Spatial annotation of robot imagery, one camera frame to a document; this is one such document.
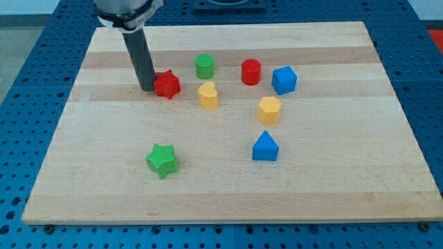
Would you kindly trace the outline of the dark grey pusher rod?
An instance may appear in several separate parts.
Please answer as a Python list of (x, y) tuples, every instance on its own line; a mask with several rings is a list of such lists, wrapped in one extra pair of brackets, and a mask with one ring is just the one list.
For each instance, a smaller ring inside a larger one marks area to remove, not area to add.
[(140, 88), (153, 91), (156, 72), (144, 31), (139, 29), (134, 33), (123, 33), (123, 39)]

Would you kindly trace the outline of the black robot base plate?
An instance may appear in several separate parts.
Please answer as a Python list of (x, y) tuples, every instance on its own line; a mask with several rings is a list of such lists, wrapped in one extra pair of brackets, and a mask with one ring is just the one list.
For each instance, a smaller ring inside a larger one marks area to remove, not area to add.
[(195, 12), (266, 10), (266, 0), (192, 0)]

